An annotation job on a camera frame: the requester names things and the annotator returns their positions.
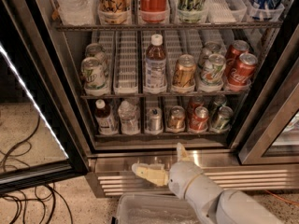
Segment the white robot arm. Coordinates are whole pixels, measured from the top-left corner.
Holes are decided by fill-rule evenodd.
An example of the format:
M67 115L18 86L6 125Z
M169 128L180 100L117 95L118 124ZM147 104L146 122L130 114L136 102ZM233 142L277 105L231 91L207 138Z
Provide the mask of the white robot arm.
M205 175L181 143L177 143L177 156L169 171L162 164L146 163L134 163L132 171L158 187L168 186L188 202L202 224L283 224L246 193L221 188Z

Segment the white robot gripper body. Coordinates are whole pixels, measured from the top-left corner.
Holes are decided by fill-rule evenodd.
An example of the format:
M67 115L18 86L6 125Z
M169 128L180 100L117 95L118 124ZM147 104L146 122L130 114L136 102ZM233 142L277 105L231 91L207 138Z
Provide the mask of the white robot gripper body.
M191 161L178 161L169 170L169 189L179 198L183 199L188 186L201 175L203 170Z

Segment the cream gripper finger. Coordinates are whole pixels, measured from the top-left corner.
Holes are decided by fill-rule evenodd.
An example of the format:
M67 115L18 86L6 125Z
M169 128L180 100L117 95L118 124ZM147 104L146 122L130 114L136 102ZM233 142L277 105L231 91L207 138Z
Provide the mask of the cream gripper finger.
M192 159L189 157L185 147L181 143L177 143L177 156L178 161L191 161Z
M163 164L134 163L132 165L132 171L135 175L146 179L158 187L168 184L169 174L164 169Z

